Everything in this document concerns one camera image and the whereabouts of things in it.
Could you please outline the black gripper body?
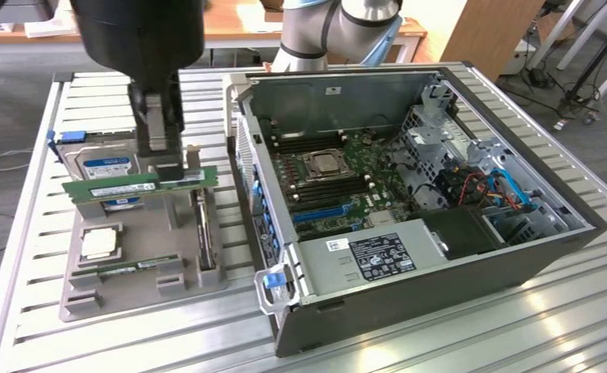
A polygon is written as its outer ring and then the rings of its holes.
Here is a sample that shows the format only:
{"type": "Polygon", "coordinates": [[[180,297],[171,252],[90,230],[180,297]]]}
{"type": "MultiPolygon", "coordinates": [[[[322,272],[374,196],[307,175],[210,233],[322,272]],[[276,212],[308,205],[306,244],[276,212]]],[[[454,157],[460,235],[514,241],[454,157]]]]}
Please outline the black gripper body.
{"type": "Polygon", "coordinates": [[[71,6],[91,59],[144,92],[163,93],[171,76],[203,54],[203,2],[78,0],[71,6]]]}

